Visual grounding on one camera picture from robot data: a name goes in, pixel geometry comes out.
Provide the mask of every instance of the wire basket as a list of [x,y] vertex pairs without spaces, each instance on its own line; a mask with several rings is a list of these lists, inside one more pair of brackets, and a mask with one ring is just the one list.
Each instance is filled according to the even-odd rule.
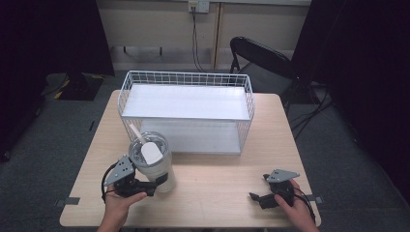
[[129,124],[165,136],[177,153],[242,153],[254,114],[245,74],[129,71],[118,111]]

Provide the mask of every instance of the table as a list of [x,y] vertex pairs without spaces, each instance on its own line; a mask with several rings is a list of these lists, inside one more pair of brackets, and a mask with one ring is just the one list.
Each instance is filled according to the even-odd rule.
[[[97,227],[103,219],[101,181],[105,170],[128,152],[130,140],[117,111],[120,91],[109,99],[84,159],[60,222],[69,227]],[[280,208],[262,210],[249,192],[270,193],[263,174],[274,168],[299,172],[296,180],[311,194],[308,178],[280,99],[254,94],[255,114],[243,153],[238,156],[173,154],[176,187],[156,192],[130,208],[125,227],[144,228],[271,228],[290,226]],[[146,178],[139,172],[136,177]],[[316,204],[316,224],[321,223]]]

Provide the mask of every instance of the hand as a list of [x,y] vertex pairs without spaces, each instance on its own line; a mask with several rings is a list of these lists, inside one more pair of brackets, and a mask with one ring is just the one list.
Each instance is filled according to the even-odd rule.
[[126,223],[130,205],[144,199],[146,192],[140,192],[124,198],[114,192],[114,186],[109,185],[105,194],[105,213],[97,231],[119,231]]
[[[290,180],[290,183],[294,188],[299,189],[299,185],[294,180]],[[296,189],[295,194],[302,196]],[[293,207],[290,207],[278,194],[275,194],[275,200],[299,230],[303,232],[319,231],[310,216],[308,206],[301,199],[294,197]]]

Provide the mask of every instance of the chair back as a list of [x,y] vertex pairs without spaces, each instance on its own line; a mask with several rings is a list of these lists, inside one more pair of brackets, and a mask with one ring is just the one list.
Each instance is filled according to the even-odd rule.
[[291,61],[278,51],[266,45],[253,41],[245,37],[235,37],[230,42],[233,55],[233,62],[230,72],[236,68],[239,71],[237,55],[245,58],[249,62],[257,65],[269,72],[277,73],[289,79],[297,79]]

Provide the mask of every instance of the white shelf board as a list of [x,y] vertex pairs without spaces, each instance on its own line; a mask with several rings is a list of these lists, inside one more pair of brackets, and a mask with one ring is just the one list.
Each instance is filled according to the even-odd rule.
[[122,117],[250,120],[243,87],[133,84]]
[[234,122],[143,120],[141,131],[156,131],[167,140],[171,152],[240,155]]

